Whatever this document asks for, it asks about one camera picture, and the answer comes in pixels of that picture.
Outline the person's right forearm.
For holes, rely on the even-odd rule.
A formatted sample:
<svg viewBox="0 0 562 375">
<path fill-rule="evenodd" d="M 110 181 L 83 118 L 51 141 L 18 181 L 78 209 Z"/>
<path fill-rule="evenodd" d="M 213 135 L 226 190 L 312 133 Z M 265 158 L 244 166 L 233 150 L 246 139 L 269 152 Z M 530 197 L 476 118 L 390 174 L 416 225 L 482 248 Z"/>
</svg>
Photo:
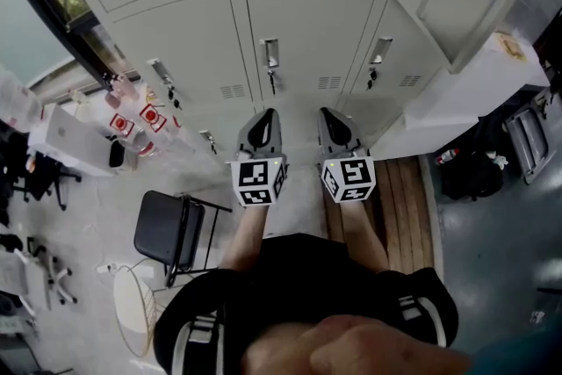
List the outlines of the person's right forearm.
<svg viewBox="0 0 562 375">
<path fill-rule="evenodd" d="M 388 257 L 361 201 L 340 204 L 342 230 L 349 256 L 375 273 L 390 269 Z"/>
</svg>

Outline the grey folded hand cart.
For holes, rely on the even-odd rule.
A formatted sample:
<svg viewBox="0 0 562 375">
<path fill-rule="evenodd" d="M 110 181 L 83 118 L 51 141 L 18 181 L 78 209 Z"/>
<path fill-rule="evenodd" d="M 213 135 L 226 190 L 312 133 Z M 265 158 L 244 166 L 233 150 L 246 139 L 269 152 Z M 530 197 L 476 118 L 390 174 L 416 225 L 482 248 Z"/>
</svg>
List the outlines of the grey folded hand cart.
<svg viewBox="0 0 562 375">
<path fill-rule="evenodd" d="M 527 185 L 533 183 L 555 153 L 546 125 L 542 113 L 532 105 L 523 107 L 505 122 L 522 179 Z"/>
</svg>

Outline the person's black striped shirt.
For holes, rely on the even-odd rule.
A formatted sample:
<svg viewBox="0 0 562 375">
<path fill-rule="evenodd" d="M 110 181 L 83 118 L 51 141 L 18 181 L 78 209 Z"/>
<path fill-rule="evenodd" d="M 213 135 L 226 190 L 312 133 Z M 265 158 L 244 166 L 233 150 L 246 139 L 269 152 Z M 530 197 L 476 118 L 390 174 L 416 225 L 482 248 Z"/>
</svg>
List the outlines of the person's black striped shirt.
<svg viewBox="0 0 562 375">
<path fill-rule="evenodd" d="M 224 328 L 225 375 L 240 375 L 248 346 L 279 324 L 364 316 L 447 346 L 458 333 L 457 307 L 434 269 L 376 273 L 344 244 L 310 234 L 267 238 L 249 271 L 211 270 L 185 285 L 155 326 L 155 358 L 167 374 L 180 330 L 210 314 Z"/>
</svg>

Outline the black folding chair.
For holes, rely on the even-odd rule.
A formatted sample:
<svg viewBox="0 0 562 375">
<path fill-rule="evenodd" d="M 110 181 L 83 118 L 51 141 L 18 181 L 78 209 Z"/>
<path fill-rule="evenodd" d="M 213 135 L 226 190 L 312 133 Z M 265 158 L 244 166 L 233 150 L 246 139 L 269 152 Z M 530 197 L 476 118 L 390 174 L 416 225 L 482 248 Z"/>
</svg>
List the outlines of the black folding chair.
<svg viewBox="0 0 562 375">
<path fill-rule="evenodd" d="M 214 215 L 205 262 L 201 269 L 195 269 L 193 264 L 208 209 L 213 209 Z M 141 255 L 162 264 L 164 286 L 171 288 L 178 276 L 198 275 L 211 269 L 209 256 L 219 213 L 232 211 L 188 193 L 172 196 L 147 191 L 141 201 L 133 245 Z"/>
</svg>

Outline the grey office chair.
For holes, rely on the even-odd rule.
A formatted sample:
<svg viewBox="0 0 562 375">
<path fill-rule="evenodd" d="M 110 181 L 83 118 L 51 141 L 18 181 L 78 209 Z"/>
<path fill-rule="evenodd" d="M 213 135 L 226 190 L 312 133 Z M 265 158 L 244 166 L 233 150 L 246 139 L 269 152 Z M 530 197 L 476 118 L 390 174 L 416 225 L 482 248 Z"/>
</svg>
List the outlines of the grey office chair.
<svg viewBox="0 0 562 375">
<path fill-rule="evenodd" d="M 23 244 L 14 234 L 0 234 L 0 293 L 17 298 L 32 317 L 50 311 L 52 297 L 63 306 L 78 302 L 63 285 L 72 275 L 69 267 L 61 266 L 33 237 Z"/>
</svg>

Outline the black backpack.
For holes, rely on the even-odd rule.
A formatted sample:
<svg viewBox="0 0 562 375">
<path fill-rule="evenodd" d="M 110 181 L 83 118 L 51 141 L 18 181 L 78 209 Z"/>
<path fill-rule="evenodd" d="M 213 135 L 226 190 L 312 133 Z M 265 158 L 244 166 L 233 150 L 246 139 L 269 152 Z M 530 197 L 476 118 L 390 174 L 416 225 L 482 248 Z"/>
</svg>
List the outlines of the black backpack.
<svg viewBox="0 0 562 375">
<path fill-rule="evenodd" d="M 442 194 L 452 200 L 487 198 L 503 187 L 500 167 L 484 152 L 460 153 L 440 169 Z"/>
</svg>

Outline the beige metal locker cabinet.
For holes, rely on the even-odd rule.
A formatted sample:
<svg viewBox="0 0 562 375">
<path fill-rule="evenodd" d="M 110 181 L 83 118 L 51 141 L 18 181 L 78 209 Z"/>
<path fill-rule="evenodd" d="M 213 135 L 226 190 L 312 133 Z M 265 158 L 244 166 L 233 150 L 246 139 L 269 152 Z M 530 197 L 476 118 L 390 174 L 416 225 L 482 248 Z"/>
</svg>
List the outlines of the beige metal locker cabinet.
<svg viewBox="0 0 562 375">
<path fill-rule="evenodd" d="M 222 159 L 250 117 L 278 111 L 292 165 L 320 152 L 321 107 L 372 144 L 442 67 L 398 0 L 84 0 L 142 79 Z"/>
</svg>

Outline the yellow printed packet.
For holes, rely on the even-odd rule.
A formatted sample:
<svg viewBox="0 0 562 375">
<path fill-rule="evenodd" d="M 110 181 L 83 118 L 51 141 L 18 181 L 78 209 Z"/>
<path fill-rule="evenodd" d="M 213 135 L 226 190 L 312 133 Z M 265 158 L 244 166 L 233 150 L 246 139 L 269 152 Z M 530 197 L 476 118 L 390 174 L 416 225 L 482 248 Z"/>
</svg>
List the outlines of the yellow printed packet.
<svg viewBox="0 0 562 375">
<path fill-rule="evenodd" d="M 497 32 L 495 36 L 501 44 L 501 47 L 510 57 L 518 61 L 527 61 L 526 54 L 523 52 L 519 41 L 515 37 L 500 32 Z"/>
</svg>

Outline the clear bottle red label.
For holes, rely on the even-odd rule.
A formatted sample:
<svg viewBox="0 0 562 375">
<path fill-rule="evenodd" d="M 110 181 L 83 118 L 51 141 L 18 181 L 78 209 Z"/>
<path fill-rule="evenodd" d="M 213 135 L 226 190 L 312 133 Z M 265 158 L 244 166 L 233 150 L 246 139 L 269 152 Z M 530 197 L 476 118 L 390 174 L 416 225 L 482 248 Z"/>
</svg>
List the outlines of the clear bottle red label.
<svg viewBox="0 0 562 375">
<path fill-rule="evenodd" d="M 130 141 L 130 147 L 132 151 L 139 157 L 149 157 L 152 155 L 157 155 L 159 149 L 153 143 L 150 136 L 141 129 L 137 132 Z"/>
</svg>

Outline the person's left forearm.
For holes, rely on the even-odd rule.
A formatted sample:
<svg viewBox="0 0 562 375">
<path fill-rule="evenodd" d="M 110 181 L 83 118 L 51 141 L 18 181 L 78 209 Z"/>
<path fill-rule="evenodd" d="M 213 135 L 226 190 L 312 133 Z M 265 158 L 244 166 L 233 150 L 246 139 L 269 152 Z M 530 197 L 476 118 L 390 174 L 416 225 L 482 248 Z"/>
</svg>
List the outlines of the person's left forearm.
<svg viewBox="0 0 562 375">
<path fill-rule="evenodd" d="M 246 272 L 254 267 L 260 255 L 268 211 L 268 206 L 251 206 L 244 210 L 220 261 L 220 269 Z"/>
</svg>

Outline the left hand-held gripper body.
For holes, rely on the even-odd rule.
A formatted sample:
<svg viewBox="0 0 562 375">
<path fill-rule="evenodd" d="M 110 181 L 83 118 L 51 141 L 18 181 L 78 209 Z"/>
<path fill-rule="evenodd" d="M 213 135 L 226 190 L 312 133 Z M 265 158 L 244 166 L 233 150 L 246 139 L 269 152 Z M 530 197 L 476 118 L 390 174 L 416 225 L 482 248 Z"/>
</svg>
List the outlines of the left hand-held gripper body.
<svg viewBox="0 0 562 375">
<path fill-rule="evenodd" d="M 272 152 L 272 122 L 270 142 L 264 148 L 236 148 L 229 162 L 234 194 L 241 206 L 272 206 L 287 178 L 287 161 L 283 151 Z"/>
</svg>

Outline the black office chair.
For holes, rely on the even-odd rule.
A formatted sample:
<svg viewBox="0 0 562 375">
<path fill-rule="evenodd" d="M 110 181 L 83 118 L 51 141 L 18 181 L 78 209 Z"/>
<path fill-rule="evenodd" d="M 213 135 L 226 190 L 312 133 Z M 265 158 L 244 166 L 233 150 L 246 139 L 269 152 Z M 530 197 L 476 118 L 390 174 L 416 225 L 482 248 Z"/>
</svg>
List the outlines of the black office chair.
<svg viewBox="0 0 562 375">
<path fill-rule="evenodd" d="M 7 207 L 16 191 L 23 194 L 25 202 L 30 197 L 40 201 L 45 194 L 50 196 L 54 187 L 58 205 L 65 211 L 67 206 L 61 198 L 64 177 L 82 182 L 81 175 L 69 171 L 61 162 L 41 153 L 31 155 L 22 134 L 0 137 L 0 209 Z"/>
</svg>

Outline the white box cabinet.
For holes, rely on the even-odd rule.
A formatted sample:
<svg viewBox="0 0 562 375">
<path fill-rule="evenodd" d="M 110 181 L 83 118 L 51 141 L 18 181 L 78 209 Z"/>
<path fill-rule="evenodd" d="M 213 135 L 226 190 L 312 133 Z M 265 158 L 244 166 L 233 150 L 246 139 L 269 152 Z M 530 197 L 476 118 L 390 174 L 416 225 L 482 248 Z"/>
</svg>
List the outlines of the white box cabinet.
<svg viewBox="0 0 562 375">
<path fill-rule="evenodd" d="M 442 69 L 431 79 L 371 147 L 374 160 L 434 153 L 523 86 L 549 84 L 531 44 L 515 37 L 527 57 L 518 61 L 504 51 L 495 34 L 459 73 Z"/>
</svg>

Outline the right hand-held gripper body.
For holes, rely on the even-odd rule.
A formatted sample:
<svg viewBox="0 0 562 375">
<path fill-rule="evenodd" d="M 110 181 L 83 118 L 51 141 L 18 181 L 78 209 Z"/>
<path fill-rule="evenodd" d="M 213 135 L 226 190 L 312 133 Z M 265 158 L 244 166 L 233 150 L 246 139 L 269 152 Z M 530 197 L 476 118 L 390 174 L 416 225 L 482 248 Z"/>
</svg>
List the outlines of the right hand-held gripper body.
<svg viewBox="0 0 562 375">
<path fill-rule="evenodd" d="M 376 185 L 374 160 L 363 144 L 341 148 L 330 142 L 331 153 L 321 153 L 321 181 L 335 203 L 365 201 Z"/>
</svg>

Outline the white water dispenser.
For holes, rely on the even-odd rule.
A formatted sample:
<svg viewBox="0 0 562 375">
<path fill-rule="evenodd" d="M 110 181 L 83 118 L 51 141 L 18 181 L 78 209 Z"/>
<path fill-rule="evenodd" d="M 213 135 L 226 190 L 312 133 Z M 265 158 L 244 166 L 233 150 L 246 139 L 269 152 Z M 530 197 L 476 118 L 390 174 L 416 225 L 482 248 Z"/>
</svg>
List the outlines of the white water dispenser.
<svg viewBox="0 0 562 375">
<path fill-rule="evenodd" d="M 64 166 L 93 177 L 113 177 L 111 142 L 94 126 L 83 123 L 59 105 L 43 108 L 40 122 L 28 137 L 28 147 Z"/>
</svg>

